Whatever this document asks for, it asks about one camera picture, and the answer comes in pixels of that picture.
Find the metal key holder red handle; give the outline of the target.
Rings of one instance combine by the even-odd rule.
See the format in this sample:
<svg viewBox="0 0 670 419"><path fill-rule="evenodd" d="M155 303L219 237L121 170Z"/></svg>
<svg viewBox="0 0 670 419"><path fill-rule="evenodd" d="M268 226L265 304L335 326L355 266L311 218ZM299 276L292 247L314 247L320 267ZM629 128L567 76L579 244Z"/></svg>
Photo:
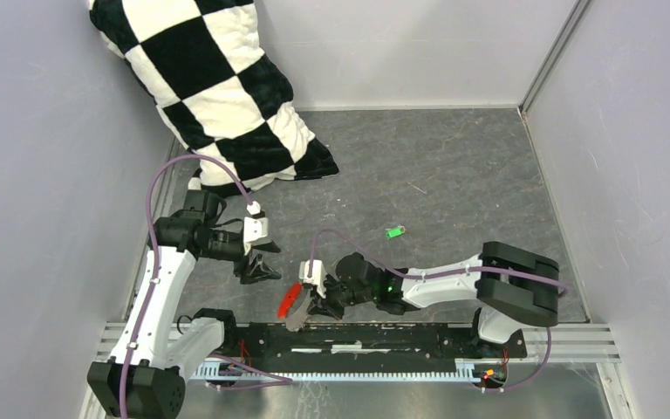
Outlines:
<svg viewBox="0 0 670 419"><path fill-rule="evenodd" d="M287 331L298 332L309 318L310 304L310 291L302 283L297 282L285 293L277 317L284 322Z"/></svg>

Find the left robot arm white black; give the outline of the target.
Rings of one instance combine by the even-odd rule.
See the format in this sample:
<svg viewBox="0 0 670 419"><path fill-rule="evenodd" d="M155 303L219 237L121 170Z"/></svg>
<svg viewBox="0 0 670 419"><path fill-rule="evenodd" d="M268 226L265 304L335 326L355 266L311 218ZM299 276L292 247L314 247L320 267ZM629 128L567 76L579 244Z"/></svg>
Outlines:
<svg viewBox="0 0 670 419"><path fill-rule="evenodd" d="M182 291L202 258L232 263L242 284L279 279L263 261L278 253L269 219L249 202L239 231L218 222L226 202L207 190L187 193L181 209L152 222L147 266L125 328L106 361L89 367L87 382L105 412L116 418L176 418L193 372L215 352L232 354L241 341L230 310L202 308L170 342Z"/></svg>

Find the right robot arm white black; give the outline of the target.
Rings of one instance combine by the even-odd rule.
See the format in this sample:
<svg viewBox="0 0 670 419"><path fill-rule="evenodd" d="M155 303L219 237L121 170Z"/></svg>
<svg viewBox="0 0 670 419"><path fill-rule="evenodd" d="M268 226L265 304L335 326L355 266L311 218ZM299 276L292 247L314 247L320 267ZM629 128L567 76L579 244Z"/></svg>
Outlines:
<svg viewBox="0 0 670 419"><path fill-rule="evenodd" d="M354 252L329 275L322 261L306 260L299 278L310 291L307 312L334 319L365 303L403 315L441 303L479 301L468 342L480 356L494 354L525 326L556 326L566 291L555 260L497 241L461 262L425 269L377 266Z"/></svg>

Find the small green object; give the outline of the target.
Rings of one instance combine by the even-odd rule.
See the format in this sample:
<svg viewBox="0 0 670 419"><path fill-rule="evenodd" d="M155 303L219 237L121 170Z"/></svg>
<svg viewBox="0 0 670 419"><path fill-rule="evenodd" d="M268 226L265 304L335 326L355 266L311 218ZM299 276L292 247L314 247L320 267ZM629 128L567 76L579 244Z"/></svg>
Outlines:
<svg viewBox="0 0 670 419"><path fill-rule="evenodd" d="M385 237L387 239L394 239L396 237L400 237L406 233L406 228L402 225L392 227L390 229L387 229L385 231Z"/></svg>

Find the black white checkered pillow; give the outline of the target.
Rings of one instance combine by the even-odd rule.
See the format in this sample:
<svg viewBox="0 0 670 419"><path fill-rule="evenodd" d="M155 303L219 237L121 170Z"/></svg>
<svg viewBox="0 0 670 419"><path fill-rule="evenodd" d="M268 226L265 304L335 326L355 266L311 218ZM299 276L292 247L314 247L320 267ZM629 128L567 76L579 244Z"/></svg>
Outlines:
<svg viewBox="0 0 670 419"><path fill-rule="evenodd" d="M192 190L239 196L339 172L260 43L251 1L91 1L89 18L199 167Z"/></svg>

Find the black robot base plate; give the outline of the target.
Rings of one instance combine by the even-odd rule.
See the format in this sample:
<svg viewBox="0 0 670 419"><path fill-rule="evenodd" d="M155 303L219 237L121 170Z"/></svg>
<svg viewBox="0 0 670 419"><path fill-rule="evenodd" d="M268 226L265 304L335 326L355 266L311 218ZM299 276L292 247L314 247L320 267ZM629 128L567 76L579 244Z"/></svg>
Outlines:
<svg viewBox="0 0 670 419"><path fill-rule="evenodd" d="M438 373L456 361L522 359L521 331L503 344L448 323L321 323L298 332L282 323L240 325L220 350L270 373Z"/></svg>

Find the aluminium frame rail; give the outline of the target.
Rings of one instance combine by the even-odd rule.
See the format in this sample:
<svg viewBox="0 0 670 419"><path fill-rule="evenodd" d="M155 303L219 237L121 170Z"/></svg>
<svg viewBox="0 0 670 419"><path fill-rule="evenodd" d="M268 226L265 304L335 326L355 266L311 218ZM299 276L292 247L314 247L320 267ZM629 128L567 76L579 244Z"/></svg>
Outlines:
<svg viewBox="0 0 670 419"><path fill-rule="evenodd" d="M264 379L279 375L293 381L344 382L469 382L480 383L491 369L498 369L504 360L511 364L534 365L548 363L584 364L619 361L619 351L608 326L593 324L563 324L550 333L542 328L520 330L528 351L522 359L504 358L501 361L456 361L454 370L438 373L270 373Z"/></svg>

